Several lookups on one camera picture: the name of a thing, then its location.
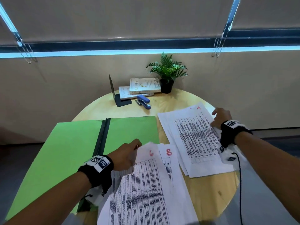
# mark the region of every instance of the black wristband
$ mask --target black wristband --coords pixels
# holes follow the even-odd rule
[[[112,185],[111,171],[114,168],[113,161],[107,155],[94,156],[83,166],[78,169],[78,172],[83,172],[89,179],[92,188],[102,185],[103,193]]]
[[[221,145],[226,148],[230,144],[235,144],[234,139],[240,132],[253,133],[242,125],[239,121],[227,120],[221,124]]]

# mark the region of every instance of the round wooden table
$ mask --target round wooden table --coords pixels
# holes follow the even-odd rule
[[[183,109],[198,102],[202,102],[210,113],[214,110],[212,105],[198,96],[176,88],[173,88],[170,94],[155,94],[149,99],[150,110],[146,110],[143,106],[138,106],[134,101],[135,99],[132,99],[132,104],[117,107],[112,93],[109,93],[89,104],[73,121],[153,115],[156,116],[160,143],[169,144],[157,113]],[[239,183],[235,172],[200,178],[189,178],[183,173],[182,175],[199,221],[213,220],[219,216],[233,198]]]

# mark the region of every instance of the black plant pot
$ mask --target black plant pot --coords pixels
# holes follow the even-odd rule
[[[169,82],[165,79],[160,79],[161,92],[165,94],[169,94],[172,90],[174,84],[174,80],[170,80]]]

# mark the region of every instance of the forearm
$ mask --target forearm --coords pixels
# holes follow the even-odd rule
[[[300,160],[247,132],[235,144],[268,188],[300,222]]]
[[[6,225],[62,224],[90,188],[87,176],[77,172],[37,198]]]

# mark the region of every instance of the potted plant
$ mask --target potted plant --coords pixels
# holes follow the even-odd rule
[[[161,77],[161,92],[168,94],[171,92],[174,80],[176,80],[177,77],[187,76],[186,71],[184,71],[187,70],[187,68],[185,65],[182,65],[181,62],[173,61],[172,55],[168,56],[164,53],[160,56],[160,62],[161,64],[157,61],[150,62],[146,66],[146,69],[151,66],[152,69],[150,73],[157,73]]]

